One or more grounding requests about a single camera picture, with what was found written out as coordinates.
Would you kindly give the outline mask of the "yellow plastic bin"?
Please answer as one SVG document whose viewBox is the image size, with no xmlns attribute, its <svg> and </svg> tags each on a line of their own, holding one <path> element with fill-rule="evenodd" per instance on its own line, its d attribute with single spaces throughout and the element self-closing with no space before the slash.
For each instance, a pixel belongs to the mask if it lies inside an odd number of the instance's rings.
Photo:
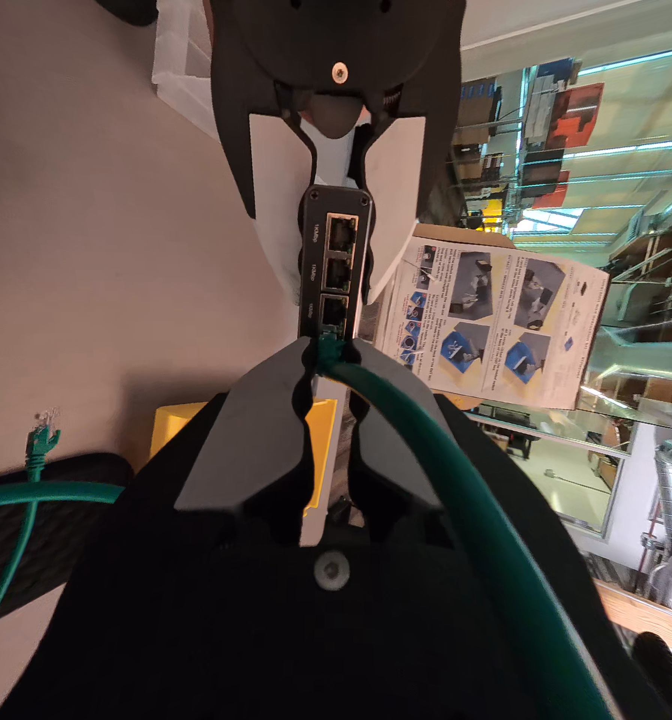
<svg viewBox="0 0 672 720">
<path fill-rule="evenodd" d="M 154 415 L 150 458 L 186 427 L 206 404 L 206 402 L 194 402 L 158 408 Z M 337 400 L 316 398 L 305 418 L 311 435 L 314 484 L 311 499 L 304 509 L 304 517 L 309 510 L 317 509 L 320 504 L 336 414 Z"/>
</svg>

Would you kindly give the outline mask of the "black floor lamp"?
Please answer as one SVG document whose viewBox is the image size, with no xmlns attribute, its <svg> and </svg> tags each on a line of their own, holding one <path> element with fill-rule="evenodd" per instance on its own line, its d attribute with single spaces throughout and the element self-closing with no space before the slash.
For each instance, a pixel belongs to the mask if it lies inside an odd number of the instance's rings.
<svg viewBox="0 0 672 720">
<path fill-rule="evenodd" d="M 632 644 L 632 659 L 672 715 L 672 653 L 656 634 L 638 634 Z"/>
</svg>

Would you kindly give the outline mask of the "black textured pad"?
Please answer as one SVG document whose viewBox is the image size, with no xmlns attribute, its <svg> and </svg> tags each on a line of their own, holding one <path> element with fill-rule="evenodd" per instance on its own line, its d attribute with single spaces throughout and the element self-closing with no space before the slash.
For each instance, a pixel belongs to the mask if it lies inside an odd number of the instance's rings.
<svg viewBox="0 0 672 720">
<path fill-rule="evenodd" d="M 125 487 L 131 464 L 113 453 L 91 453 L 46 461 L 41 481 L 92 482 Z M 107 505 L 40 502 L 34 527 L 13 580 L 0 603 L 0 618 L 66 583 L 90 532 Z M 0 579 L 12 557 L 25 505 L 0 507 Z"/>
</svg>

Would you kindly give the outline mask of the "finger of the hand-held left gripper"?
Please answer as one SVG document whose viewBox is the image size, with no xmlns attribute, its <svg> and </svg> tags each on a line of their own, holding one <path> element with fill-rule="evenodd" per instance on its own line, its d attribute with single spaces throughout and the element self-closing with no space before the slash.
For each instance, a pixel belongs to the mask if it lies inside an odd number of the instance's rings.
<svg viewBox="0 0 672 720">
<path fill-rule="evenodd" d="M 316 147 L 302 118 L 251 113 L 250 142 L 254 229 L 277 281 L 294 305 L 300 304 L 303 247 L 298 217 L 316 175 Z"/>
<path fill-rule="evenodd" d="M 376 218 L 367 305 L 389 283 L 416 226 L 424 131 L 423 117 L 395 119 L 365 152 L 365 186 Z"/>
</svg>

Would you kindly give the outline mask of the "printed instruction poster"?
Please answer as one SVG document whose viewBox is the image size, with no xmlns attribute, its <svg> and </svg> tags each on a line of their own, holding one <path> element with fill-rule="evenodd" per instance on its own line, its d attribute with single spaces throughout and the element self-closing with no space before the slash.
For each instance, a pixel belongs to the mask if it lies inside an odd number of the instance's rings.
<svg viewBox="0 0 672 720">
<path fill-rule="evenodd" d="M 435 392 L 574 410 L 610 283 L 502 235 L 417 224 L 375 346 Z"/>
</svg>

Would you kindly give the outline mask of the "black network switch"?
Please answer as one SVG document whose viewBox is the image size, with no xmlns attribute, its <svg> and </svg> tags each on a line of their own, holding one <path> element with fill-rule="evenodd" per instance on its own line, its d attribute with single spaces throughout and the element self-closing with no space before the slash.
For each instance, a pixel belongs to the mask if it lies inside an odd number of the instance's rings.
<svg viewBox="0 0 672 720">
<path fill-rule="evenodd" d="M 351 341 L 369 292 L 375 205 L 367 190 L 310 186 L 301 203 L 298 335 Z"/>
</svg>

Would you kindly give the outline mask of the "clear plastic bin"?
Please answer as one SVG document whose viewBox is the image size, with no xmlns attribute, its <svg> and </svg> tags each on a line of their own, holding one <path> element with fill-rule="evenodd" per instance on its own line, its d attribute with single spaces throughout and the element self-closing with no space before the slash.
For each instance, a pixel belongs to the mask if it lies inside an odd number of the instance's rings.
<svg viewBox="0 0 672 720">
<path fill-rule="evenodd" d="M 218 140 L 211 98 L 211 16 L 206 1 L 158 1 L 151 83 L 157 96 Z"/>
</svg>

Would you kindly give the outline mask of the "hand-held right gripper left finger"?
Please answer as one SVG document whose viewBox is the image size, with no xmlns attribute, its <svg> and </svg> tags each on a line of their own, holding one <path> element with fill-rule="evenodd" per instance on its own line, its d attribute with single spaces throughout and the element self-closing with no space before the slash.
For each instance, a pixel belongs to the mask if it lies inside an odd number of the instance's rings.
<svg viewBox="0 0 672 720">
<path fill-rule="evenodd" d="M 175 500 L 179 511 L 234 510 L 286 475 L 304 453 L 293 409 L 310 339 L 301 337 L 233 386 Z"/>
</svg>

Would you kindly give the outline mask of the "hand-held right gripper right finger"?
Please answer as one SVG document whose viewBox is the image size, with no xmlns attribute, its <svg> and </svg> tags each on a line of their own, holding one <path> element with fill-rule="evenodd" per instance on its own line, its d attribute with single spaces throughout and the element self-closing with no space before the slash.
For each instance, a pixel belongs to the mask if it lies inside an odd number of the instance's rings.
<svg viewBox="0 0 672 720">
<path fill-rule="evenodd" d="M 362 367 L 403 391 L 443 430 L 449 429 L 434 394 L 418 376 L 365 340 L 354 340 L 353 346 L 359 354 Z M 437 498 L 416 455 L 386 419 L 355 393 L 352 393 L 349 409 L 356 418 L 359 456 L 366 468 L 406 491 L 424 505 L 441 509 L 442 503 Z"/>
</svg>

